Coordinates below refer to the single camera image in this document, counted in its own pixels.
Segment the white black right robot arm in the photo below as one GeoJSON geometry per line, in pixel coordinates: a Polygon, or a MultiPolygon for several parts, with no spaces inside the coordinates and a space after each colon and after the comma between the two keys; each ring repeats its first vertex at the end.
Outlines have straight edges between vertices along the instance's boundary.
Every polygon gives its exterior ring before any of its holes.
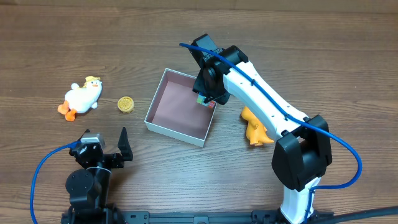
{"type": "Polygon", "coordinates": [[[208,34],[187,49],[200,67],[193,85],[204,103],[224,105],[231,95],[241,100],[275,141],[272,169],[284,186],[280,212],[289,223],[303,223],[314,213],[311,189],[332,162],[328,124],[309,118],[266,83],[237,46],[219,48],[208,34]]]}

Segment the orange dinosaur figure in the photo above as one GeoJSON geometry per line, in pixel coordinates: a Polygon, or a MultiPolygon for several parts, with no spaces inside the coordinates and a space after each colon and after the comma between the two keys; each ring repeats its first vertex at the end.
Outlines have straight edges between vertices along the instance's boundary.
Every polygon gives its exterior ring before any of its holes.
{"type": "Polygon", "coordinates": [[[248,122],[246,137],[252,146],[272,144],[274,141],[267,135],[267,128],[260,122],[254,113],[245,106],[241,112],[241,117],[248,122]]]}

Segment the colourful puzzle cube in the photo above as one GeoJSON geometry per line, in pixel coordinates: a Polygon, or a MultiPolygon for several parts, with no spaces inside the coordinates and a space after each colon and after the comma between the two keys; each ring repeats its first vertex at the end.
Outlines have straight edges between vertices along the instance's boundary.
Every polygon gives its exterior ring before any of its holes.
{"type": "Polygon", "coordinates": [[[201,93],[198,94],[197,103],[211,109],[213,109],[216,106],[215,101],[213,100],[208,101],[208,99],[205,96],[203,96],[201,93]]]}

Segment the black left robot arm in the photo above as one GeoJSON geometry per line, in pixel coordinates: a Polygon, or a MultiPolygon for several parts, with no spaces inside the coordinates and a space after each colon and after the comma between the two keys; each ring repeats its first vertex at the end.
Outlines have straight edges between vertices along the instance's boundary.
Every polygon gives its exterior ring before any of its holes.
{"type": "Polygon", "coordinates": [[[62,224],[125,224],[119,208],[108,203],[111,171],[121,169],[126,161],[133,160],[127,129],[122,128],[118,141],[119,153],[105,154],[104,138],[100,133],[86,130],[77,145],[69,150],[79,165],[65,183],[70,207],[62,214],[62,224]]]}

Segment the white box pink interior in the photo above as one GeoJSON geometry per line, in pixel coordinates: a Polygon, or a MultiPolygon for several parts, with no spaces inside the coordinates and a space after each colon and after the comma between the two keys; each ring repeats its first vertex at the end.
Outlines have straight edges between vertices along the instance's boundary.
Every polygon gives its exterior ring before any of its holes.
{"type": "Polygon", "coordinates": [[[199,147],[205,145],[216,103],[197,102],[192,91],[195,77],[169,68],[164,70],[144,120],[148,130],[199,147]]]}

